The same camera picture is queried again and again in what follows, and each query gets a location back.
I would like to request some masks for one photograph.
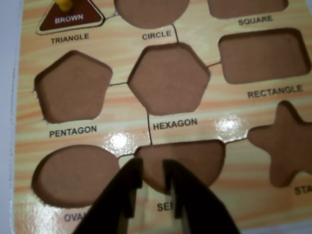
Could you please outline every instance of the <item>shape puzzle board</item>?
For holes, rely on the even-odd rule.
[[[164,157],[189,167],[241,230],[311,219],[306,1],[173,0],[169,17],[159,5],[133,16],[122,2],[73,0],[64,13],[24,1],[16,233],[71,233],[135,156],[145,183],[130,234],[182,233],[161,189]]]

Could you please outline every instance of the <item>pentagon cutout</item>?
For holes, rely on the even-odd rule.
[[[164,159],[178,161],[209,187],[221,172],[225,145],[219,140],[150,145],[139,148],[135,156],[143,159],[144,180],[156,191],[166,193]]]
[[[79,208],[92,205],[118,173],[118,159],[91,145],[54,151],[36,168],[32,187],[46,204]]]
[[[192,112],[199,106],[210,74],[186,44],[147,47],[128,85],[149,114]]]
[[[106,64],[85,54],[67,53],[36,77],[44,118],[50,123],[96,118],[112,74]]]

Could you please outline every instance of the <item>wood grain pattern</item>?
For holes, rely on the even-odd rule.
[[[94,0],[105,17],[114,15],[113,0]],[[279,102],[290,101],[302,119],[312,122],[312,74],[251,84],[231,85],[223,76],[218,42],[224,35],[296,28],[301,31],[312,58],[312,16],[305,0],[289,0],[281,12],[270,13],[272,22],[252,25],[238,24],[236,19],[216,19],[209,13],[206,0],[190,0],[186,12],[174,26],[145,30],[135,28],[120,16],[106,20],[101,27],[40,36],[36,28],[49,9],[50,0],[25,0],[21,32],[17,125],[15,147],[15,231],[17,234],[71,233],[78,224],[77,215],[88,210],[60,209],[43,204],[31,189],[33,172],[51,152],[78,144],[99,146],[116,157],[132,155],[138,147],[153,144],[220,139],[225,143],[245,139],[256,126],[274,122]],[[190,45],[205,65],[211,79],[202,102],[193,113],[149,116],[133,95],[127,79],[143,49],[151,45],[180,42]],[[143,40],[150,32],[171,30],[172,37]],[[76,34],[89,34],[90,39],[52,44],[51,39]],[[43,120],[37,94],[33,91],[35,77],[71,50],[78,50],[106,63],[113,70],[103,109],[94,120],[48,124]],[[247,92],[286,86],[303,87],[303,92],[248,99]],[[153,130],[153,125],[196,118],[198,125]],[[51,137],[50,131],[97,126],[97,132]],[[124,164],[128,159],[121,157]],[[269,181],[269,155],[242,140],[227,145],[225,164],[212,190],[228,207],[241,229],[270,226],[312,218],[310,194],[296,195],[294,188],[312,184],[310,175],[301,173],[289,187],[274,188]],[[170,198],[144,185],[138,193],[136,218],[130,221],[129,233],[181,233],[170,212],[158,212],[157,204]]]

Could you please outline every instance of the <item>star cutout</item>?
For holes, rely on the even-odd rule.
[[[312,123],[304,122],[289,102],[279,104],[273,125],[251,129],[248,139],[270,154],[272,185],[285,187],[300,171],[312,174]]]

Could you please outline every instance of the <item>hexagon cutout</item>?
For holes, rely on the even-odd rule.
[[[147,47],[128,85],[149,114],[163,116],[195,111],[209,79],[191,47],[175,43]]]
[[[35,79],[45,120],[62,123],[96,118],[112,74],[109,66],[78,51],[61,57]]]

